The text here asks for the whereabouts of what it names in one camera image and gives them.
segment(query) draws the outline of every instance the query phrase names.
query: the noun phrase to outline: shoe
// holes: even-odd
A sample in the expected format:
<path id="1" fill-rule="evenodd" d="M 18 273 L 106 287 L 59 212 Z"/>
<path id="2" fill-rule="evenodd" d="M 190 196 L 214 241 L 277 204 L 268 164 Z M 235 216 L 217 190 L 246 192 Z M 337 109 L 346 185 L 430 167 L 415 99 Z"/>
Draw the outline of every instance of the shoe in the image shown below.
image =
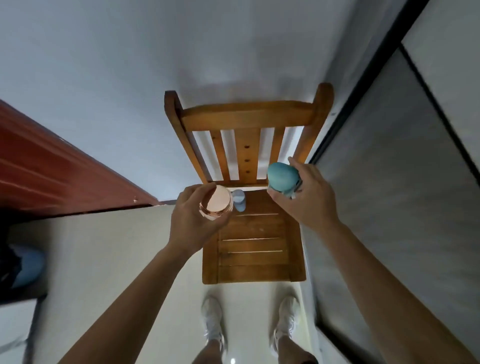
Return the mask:
<path id="1" fill-rule="evenodd" d="M 278 309 L 279 319 L 270 338 L 270 351 L 274 357 L 278 357 L 278 340 L 282 336 L 292 338 L 292 334 L 297 328 L 300 318 L 300 304 L 293 296 L 287 296 L 283 299 Z"/>
<path id="2" fill-rule="evenodd" d="M 220 352 L 222 356 L 225 356 L 227 353 L 227 345 L 220 325 L 221 320 L 222 308 L 220 304 L 215 298 L 207 297 L 202 305 L 204 336 L 207 338 L 207 344 L 210 340 L 217 340 L 220 343 Z"/>

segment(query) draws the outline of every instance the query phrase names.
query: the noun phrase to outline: person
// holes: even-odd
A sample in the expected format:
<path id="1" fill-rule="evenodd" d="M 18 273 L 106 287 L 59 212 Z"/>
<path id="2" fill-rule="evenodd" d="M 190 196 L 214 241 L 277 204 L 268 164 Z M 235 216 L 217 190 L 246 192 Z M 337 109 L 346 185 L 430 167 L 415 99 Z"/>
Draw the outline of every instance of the person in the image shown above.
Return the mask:
<path id="1" fill-rule="evenodd" d="M 268 190 L 299 223 L 315 231 L 334 258 L 373 339 L 388 363 L 478 363 L 455 336 L 398 281 L 344 225 L 336 212 L 335 194 L 319 170 L 289 159 L 303 184 L 294 199 Z M 180 269 L 199 251 L 229 215 L 210 221 L 199 203 L 214 183 L 180 193 L 172 212 L 170 237 L 138 277 L 65 354 L 60 363 L 134 363 Z M 294 297 L 280 305 L 280 320 L 271 347 L 280 364 L 317 363 L 293 342 L 300 307 Z M 202 306 L 207 344 L 194 364 L 219 364 L 226 349 L 214 298 Z"/>

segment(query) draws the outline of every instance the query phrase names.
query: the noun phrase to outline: tiled floor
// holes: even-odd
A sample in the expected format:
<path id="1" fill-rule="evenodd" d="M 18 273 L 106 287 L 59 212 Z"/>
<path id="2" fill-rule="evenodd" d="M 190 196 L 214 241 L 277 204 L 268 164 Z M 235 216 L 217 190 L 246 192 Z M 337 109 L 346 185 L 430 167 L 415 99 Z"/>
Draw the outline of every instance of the tiled floor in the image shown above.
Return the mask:
<path id="1" fill-rule="evenodd" d="M 35 364 L 56 363 L 167 242 L 172 206 L 57 218 L 17 225 L 11 241 L 43 247 L 48 297 L 35 340 Z M 137 363 L 190 363 L 205 344 L 199 312 L 211 293 L 222 304 L 226 363 L 276 363 L 268 347 L 278 303 L 297 283 L 202 284 L 202 253 L 179 273 Z M 310 350 L 302 314 L 294 337 Z"/>

